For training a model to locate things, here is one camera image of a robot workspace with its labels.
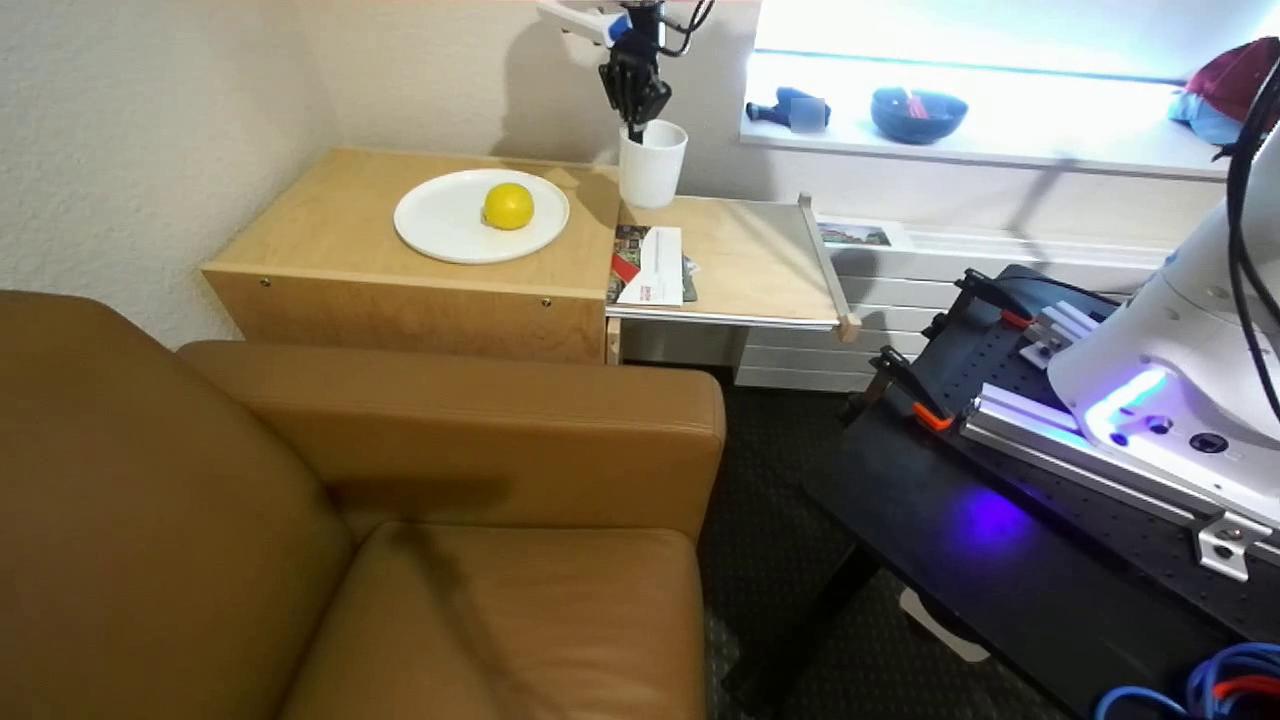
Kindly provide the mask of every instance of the yellow lemon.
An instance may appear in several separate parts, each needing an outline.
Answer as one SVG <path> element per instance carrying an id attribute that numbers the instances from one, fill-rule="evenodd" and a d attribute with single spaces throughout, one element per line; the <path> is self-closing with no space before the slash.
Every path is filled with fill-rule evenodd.
<path id="1" fill-rule="evenodd" d="M 479 219 L 498 230 L 522 227 L 532 219 L 532 192 L 522 184 L 492 184 Z"/>

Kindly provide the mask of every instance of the armchair seat cushion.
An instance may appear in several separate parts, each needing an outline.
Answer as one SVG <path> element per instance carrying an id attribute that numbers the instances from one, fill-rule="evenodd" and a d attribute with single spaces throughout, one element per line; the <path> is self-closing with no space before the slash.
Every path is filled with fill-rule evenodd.
<path id="1" fill-rule="evenodd" d="M 287 717 L 702 717 L 690 554 L 672 529 L 383 524 Z"/>

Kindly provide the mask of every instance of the wooden cabinet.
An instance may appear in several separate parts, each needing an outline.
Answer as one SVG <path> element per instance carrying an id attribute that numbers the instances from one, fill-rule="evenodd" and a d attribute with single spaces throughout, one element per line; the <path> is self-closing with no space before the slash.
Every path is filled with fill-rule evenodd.
<path id="1" fill-rule="evenodd" d="M 392 208 L 407 186 L 460 169 L 550 178 L 570 198 L 564 235 L 502 263 L 448 263 L 407 248 Z M 598 364 L 615 208 L 615 178 L 594 169 L 341 148 L 212 257 L 202 274 L 248 340 Z"/>

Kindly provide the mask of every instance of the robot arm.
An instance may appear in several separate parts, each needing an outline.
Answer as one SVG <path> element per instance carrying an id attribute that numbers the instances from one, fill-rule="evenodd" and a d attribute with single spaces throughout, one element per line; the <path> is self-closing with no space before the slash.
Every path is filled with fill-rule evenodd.
<path id="1" fill-rule="evenodd" d="M 690 30 L 700 30 L 700 23 L 713 14 L 717 0 L 696 0 L 685 23 L 660 11 L 662 0 L 607 5 L 623 6 L 623 14 L 570 6 L 570 0 L 539 0 L 539 11 L 607 49 L 607 61 L 598 65 L 603 94 L 629 125 L 629 134 L 645 140 L 645 125 L 654 118 L 672 99 L 672 85 L 660 81 L 660 57 L 680 57 Z"/>

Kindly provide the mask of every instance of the blue bowl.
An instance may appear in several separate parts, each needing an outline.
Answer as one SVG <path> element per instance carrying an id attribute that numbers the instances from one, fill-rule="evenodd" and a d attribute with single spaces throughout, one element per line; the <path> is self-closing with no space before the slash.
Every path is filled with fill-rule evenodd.
<path id="1" fill-rule="evenodd" d="M 919 86 L 873 90 L 873 118 L 879 134 L 895 145 L 935 145 L 960 129 L 962 111 L 969 102 L 948 90 L 919 90 Z"/>

